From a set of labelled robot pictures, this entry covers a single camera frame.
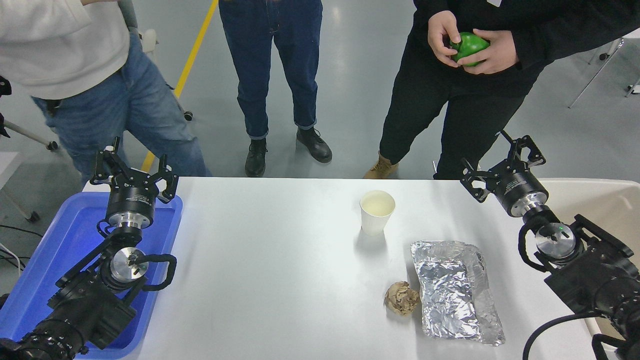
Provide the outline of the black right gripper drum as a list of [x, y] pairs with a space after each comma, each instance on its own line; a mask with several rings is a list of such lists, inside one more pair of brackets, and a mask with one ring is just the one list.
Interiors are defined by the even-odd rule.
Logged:
[[528, 170], [496, 170], [493, 194], [510, 217], [523, 217], [533, 208], [545, 205], [549, 192]]

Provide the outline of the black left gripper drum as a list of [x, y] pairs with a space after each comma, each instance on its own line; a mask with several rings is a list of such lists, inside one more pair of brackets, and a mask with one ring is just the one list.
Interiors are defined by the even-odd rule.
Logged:
[[154, 183], [130, 184], [118, 178], [110, 179], [110, 195], [106, 218], [117, 214], [138, 214], [152, 219], [155, 212], [158, 187]]

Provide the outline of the person's left hand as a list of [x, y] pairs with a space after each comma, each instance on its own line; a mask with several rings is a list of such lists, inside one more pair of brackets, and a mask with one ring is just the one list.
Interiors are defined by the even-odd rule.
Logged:
[[489, 42], [489, 47], [457, 60], [471, 75], [494, 75], [519, 62], [514, 35], [510, 30], [480, 30], [473, 33]]

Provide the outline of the person's right hand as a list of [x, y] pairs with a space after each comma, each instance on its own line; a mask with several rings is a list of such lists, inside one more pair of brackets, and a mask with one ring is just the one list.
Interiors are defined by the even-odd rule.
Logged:
[[461, 40], [454, 13], [450, 10], [435, 13], [429, 18], [427, 25], [427, 42], [436, 59], [450, 68], [461, 68], [461, 64], [452, 59], [457, 51], [445, 44], [446, 39], [455, 42]]

